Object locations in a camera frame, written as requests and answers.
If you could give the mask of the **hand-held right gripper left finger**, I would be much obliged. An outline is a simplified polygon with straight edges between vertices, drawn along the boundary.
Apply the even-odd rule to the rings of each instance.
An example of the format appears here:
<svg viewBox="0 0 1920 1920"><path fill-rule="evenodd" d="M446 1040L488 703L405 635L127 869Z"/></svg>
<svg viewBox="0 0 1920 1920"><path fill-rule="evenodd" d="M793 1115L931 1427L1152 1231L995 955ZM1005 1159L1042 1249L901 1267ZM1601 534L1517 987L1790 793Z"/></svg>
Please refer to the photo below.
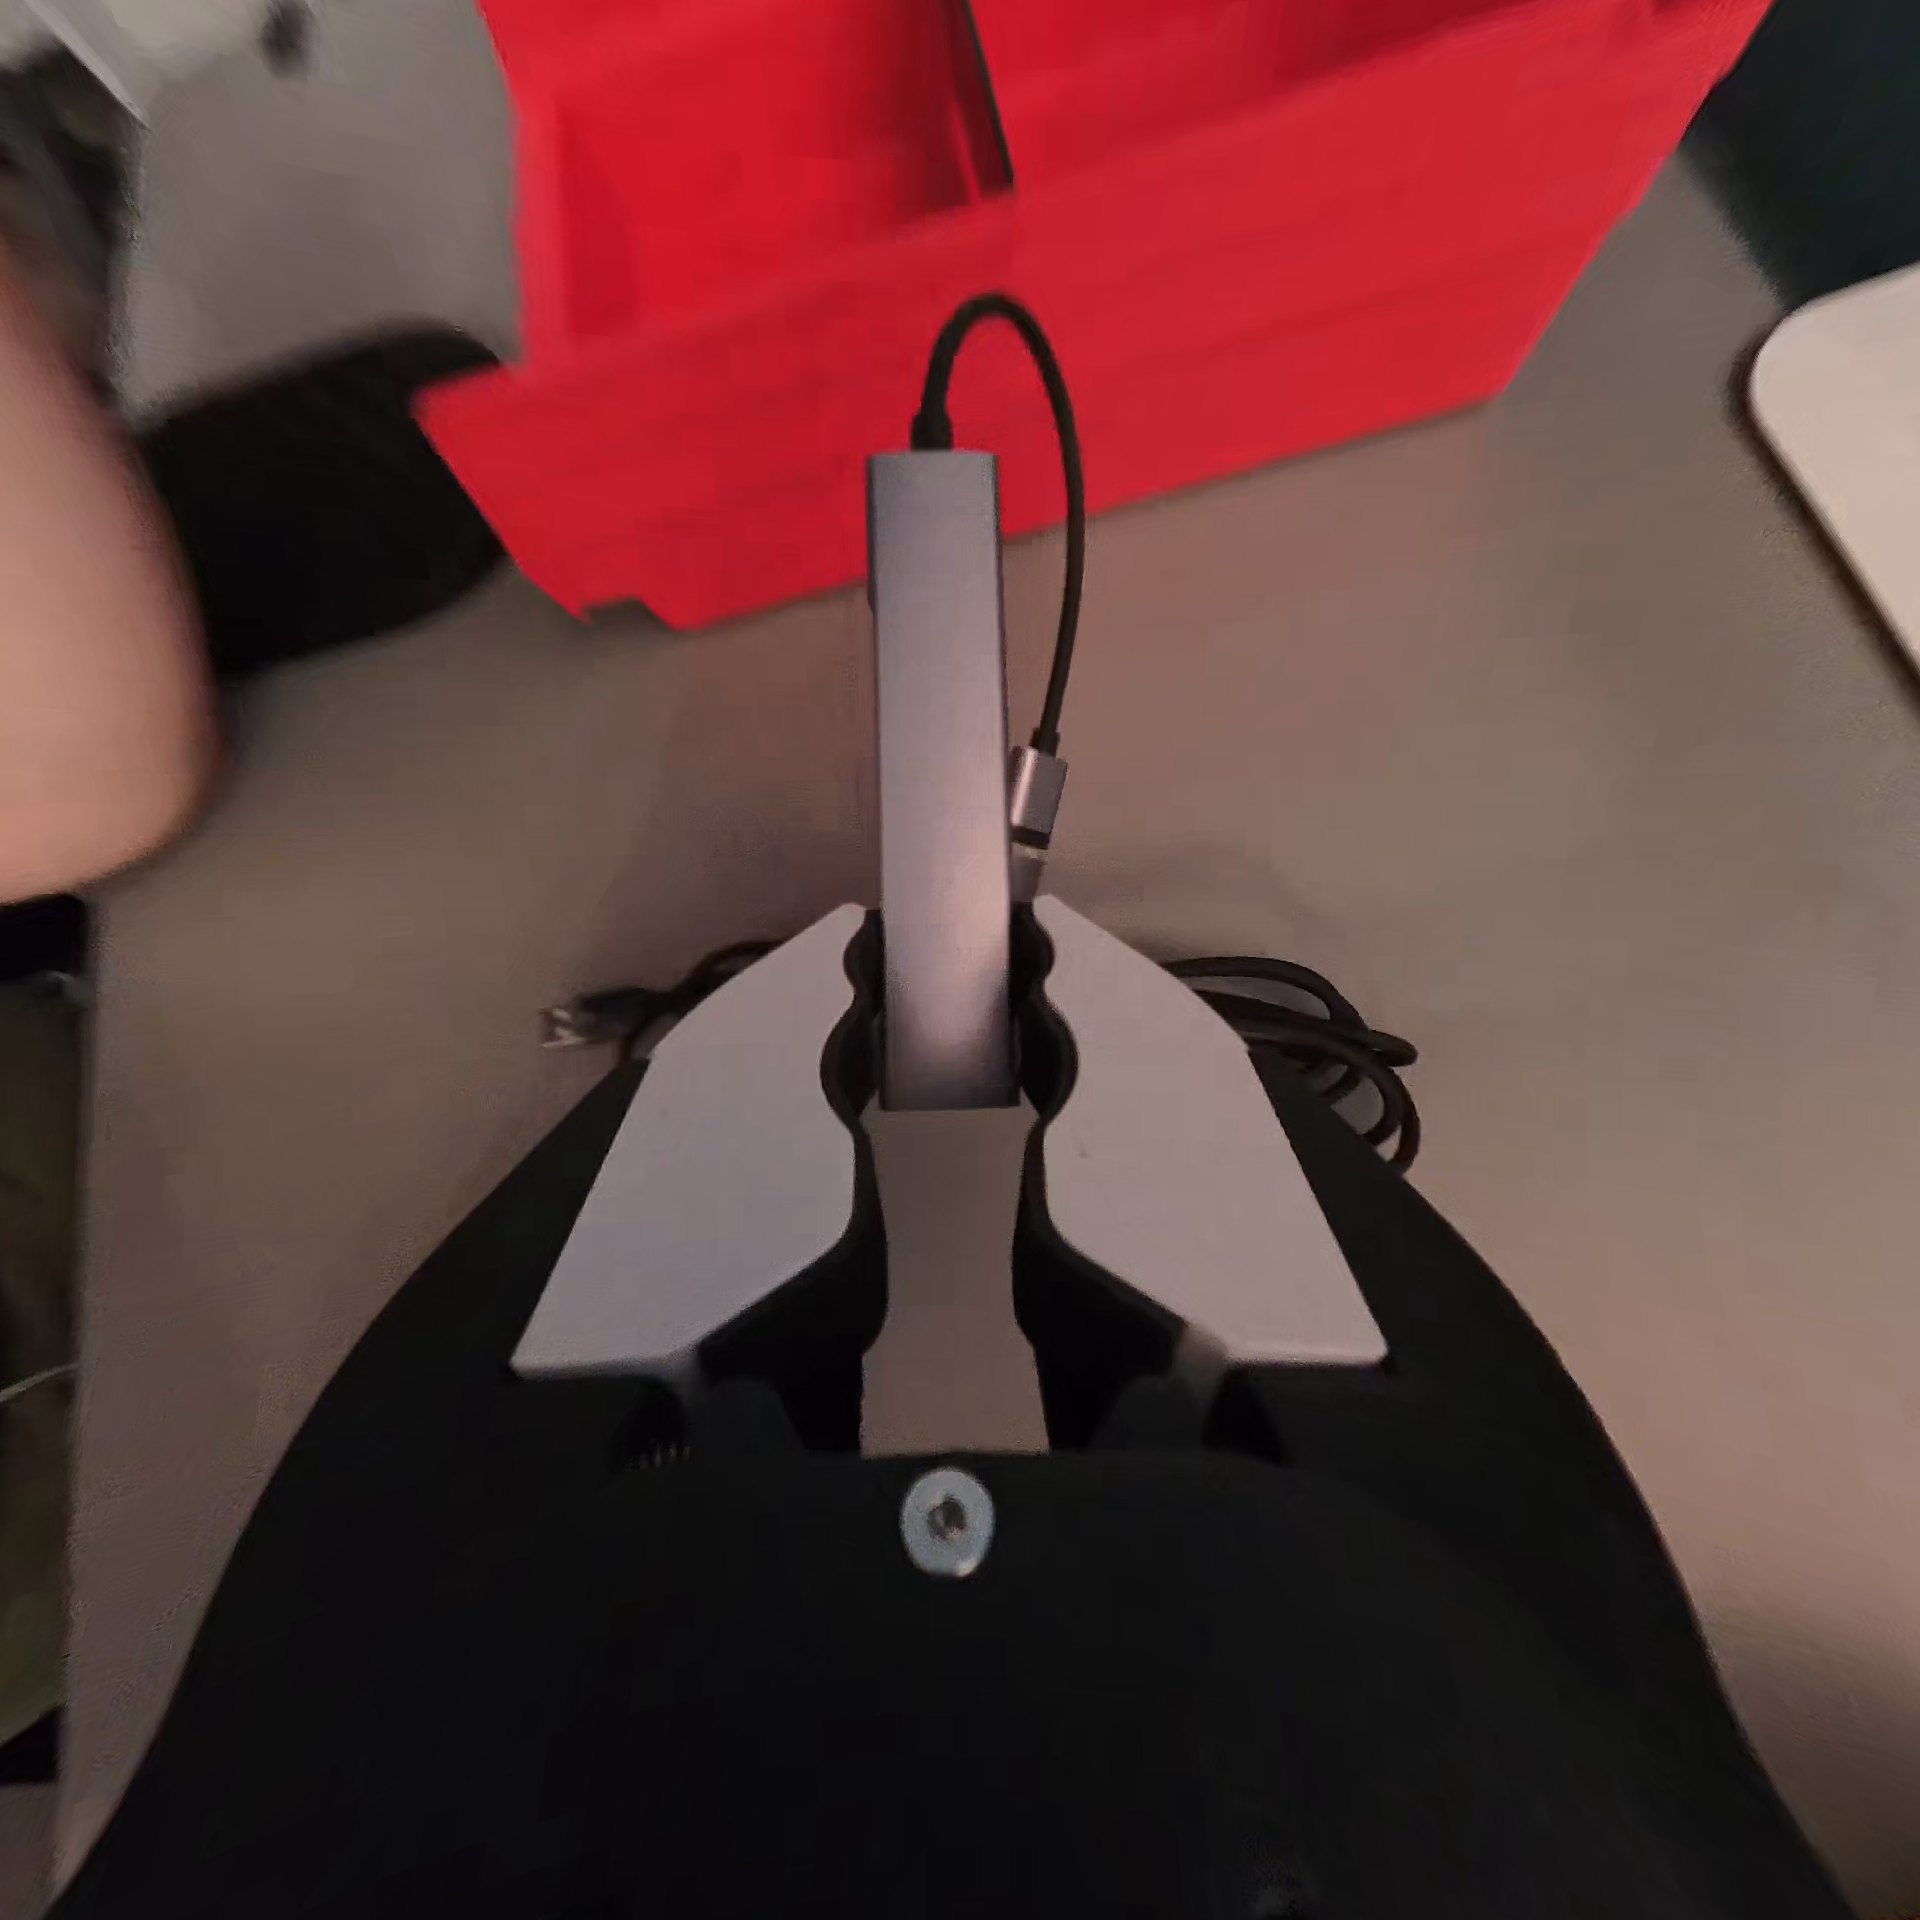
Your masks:
<svg viewBox="0 0 1920 1920"><path fill-rule="evenodd" d="M890 1306L864 1124L878 926L829 911L653 1046L512 1353L517 1381L648 1381L682 1402L773 1393L854 1454Z"/></svg>

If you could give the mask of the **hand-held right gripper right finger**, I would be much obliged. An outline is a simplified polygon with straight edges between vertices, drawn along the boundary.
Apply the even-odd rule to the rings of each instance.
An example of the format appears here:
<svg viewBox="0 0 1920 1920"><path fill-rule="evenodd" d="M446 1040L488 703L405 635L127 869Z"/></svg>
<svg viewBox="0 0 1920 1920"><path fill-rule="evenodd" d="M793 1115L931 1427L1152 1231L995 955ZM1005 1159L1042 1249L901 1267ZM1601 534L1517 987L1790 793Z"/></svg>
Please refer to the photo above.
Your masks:
<svg viewBox="0 0 1920 1920"><path fill-rule="evenodd" d="M1246 1373L1375 1373L1385 1339L1246 1044L1057 898L1015 937L1012 1287L1048 1444L1090 1447L1137 1382L1205 1428Z"/></svg>

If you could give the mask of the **person's left hand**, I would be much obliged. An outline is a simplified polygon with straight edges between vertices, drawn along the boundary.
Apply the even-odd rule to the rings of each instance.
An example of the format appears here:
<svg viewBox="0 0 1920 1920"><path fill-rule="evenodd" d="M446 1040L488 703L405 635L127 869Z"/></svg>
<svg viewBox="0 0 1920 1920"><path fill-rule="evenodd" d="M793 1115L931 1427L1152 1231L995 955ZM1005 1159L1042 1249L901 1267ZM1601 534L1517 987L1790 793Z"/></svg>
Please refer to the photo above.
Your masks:
<svg viewBox="0 0 1920 1920"><path fill-rule="evenodd" d="M167 847L222 764L180 563L131 444L1 267L1 905Z"/></svg>

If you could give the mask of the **black bin divider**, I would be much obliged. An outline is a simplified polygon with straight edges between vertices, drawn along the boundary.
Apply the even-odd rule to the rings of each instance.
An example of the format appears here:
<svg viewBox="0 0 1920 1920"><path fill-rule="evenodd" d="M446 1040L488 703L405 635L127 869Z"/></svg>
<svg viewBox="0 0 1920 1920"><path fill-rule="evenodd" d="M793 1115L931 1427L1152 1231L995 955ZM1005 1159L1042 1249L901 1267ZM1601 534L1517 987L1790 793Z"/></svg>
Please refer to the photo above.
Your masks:
<svg viewBox="0 0 1920 1920"><path fill-rule="evenodd" d="M971 192L981 203L1012 194L1015 170L995 78L971 3L948 3L958 122L968 155Z"/></svg>

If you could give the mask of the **red plastic bin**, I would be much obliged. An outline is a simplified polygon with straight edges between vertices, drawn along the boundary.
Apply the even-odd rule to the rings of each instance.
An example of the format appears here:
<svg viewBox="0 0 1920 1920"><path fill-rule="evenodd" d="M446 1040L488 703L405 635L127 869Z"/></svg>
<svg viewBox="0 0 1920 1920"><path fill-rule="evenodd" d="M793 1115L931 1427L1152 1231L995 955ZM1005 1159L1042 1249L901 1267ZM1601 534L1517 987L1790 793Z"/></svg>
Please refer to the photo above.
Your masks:
<svg viewBox="0 0 1920 1920"><path fill-rule="evenodd" d="M1759 3L481 4L521 346L417 414L567 613L677 631L848 588L928 348L1021 301L1102 514L1514 379Z"/></svg>

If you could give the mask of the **white stand with black board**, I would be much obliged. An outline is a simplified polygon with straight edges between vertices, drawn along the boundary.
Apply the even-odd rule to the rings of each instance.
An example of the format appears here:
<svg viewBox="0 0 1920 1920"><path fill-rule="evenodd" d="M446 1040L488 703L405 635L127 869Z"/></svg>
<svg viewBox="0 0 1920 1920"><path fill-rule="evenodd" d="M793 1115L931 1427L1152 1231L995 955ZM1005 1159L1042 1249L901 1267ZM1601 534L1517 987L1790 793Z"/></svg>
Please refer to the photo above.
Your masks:
<svg viewBox="0 0 1920 1920"><path fill-rule="evenodd" d="M1917 665L1917 267L1780 321L1746 376L1759 442Z"/></svg>

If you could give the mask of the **dark pad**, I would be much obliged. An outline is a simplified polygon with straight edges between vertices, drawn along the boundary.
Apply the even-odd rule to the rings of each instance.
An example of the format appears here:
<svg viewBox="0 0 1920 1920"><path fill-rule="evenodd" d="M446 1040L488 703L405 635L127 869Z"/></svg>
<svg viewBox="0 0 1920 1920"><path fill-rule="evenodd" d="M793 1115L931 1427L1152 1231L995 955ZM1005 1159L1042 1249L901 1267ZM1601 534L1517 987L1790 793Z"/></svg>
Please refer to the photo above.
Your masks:
<svg viewBox="0 0 1920 1920"><path fill-rule="evenodd" d="M1683 152L1787 309L1917 261L1917 6L1780 3Z"/></svg>

